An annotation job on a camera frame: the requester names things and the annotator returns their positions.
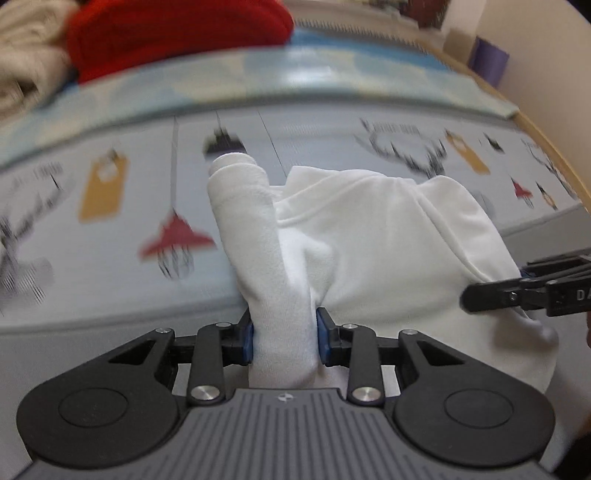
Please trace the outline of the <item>white t-shirt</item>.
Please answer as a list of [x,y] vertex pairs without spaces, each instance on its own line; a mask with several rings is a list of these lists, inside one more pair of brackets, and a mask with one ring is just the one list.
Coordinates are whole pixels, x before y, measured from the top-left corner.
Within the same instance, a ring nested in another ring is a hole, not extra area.
[[473,283],[515,278],[498,230],[455,180],[424,183],[367,170],[296,166],[283,185],[243,153],[209,168],[207,192],[221,243],[249,305],[260,388],[345,387],[322,366],[315,311],[383,337],[415,329],[549,394],[558,411],[553,446],[590,428],[590,356],[564,324],[516,309],[471,315]]

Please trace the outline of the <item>cream folded blanket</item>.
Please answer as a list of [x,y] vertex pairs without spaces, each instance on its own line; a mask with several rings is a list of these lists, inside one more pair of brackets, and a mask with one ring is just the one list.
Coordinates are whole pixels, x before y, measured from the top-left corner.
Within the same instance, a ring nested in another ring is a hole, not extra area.
[[45,104],[70,79],[64,46],[76,1],[8,1],[1,6],[1,120]]

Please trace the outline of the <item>blue patterned folded quilt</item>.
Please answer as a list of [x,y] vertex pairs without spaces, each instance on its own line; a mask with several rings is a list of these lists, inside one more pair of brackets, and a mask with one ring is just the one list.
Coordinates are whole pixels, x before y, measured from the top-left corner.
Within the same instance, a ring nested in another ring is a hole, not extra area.
[[499,119],[519,110],[444,66],[329,47],[242,49],[157,62],[70,88],[2,126],[1,167],[99,130],[166,115],[310,99],[401,101]]

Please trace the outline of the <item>red folded blanket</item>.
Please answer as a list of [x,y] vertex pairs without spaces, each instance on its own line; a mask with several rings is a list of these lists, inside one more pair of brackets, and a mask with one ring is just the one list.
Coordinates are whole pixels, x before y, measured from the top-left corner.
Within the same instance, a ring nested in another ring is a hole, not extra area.
[[81,83],[173,57],[280,46],[294,19],[280,1],[89,1],[68,21]]

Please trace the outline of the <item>purple box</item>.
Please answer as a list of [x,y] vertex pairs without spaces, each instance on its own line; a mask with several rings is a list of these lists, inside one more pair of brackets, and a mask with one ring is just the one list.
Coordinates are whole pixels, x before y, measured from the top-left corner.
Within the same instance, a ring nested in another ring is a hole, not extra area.
[[498,87],[510,55],[491,42],[476,37],[468,67],[493,87]]

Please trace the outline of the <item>grey printed bed sheet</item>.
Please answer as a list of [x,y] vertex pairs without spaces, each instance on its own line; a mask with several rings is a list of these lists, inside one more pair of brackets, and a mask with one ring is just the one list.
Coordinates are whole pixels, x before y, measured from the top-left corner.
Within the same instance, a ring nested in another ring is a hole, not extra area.
[[590,199],[519,119],[441,106],[284,100],[99,130],[1,167],[1,475],[28,463],[20,400],[150,330],[190,335],[247,305],[207,192],[221,155],[273,186],[296,166],[461,184],[517,267],[590,243]]

